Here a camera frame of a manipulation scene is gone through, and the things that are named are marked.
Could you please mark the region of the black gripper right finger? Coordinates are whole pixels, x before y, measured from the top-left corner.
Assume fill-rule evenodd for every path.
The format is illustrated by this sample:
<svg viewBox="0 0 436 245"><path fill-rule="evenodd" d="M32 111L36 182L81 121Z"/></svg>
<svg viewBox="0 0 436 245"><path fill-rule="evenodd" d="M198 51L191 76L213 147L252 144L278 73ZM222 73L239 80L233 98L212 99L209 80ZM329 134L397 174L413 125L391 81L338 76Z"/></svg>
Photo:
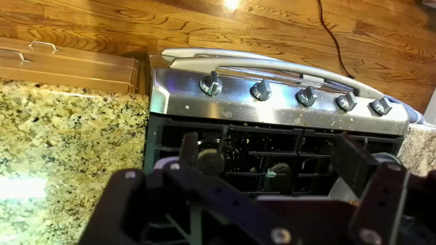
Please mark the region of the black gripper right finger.
<svg viewBox="0 0 436 245"><path fill-rule="evenodd" d="M356 245L424 245L436 234L435 171L416 175L387 152L336 137L333 164L359 197L348 224Z"/></svg>

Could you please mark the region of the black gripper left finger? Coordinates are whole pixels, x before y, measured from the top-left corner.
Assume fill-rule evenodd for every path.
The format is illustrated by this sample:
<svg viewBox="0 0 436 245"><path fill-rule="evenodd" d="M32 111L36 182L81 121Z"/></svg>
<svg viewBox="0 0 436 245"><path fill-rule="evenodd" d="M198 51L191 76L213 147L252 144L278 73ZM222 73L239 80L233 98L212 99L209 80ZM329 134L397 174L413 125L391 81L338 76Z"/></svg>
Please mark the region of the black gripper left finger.
<svg viewBox="0 0 436 245"><path fill-rule="evenodd" d="M195 168L198 134L150 174L116 171L79 245L292 245L292 228L252 198Z"/></svg>

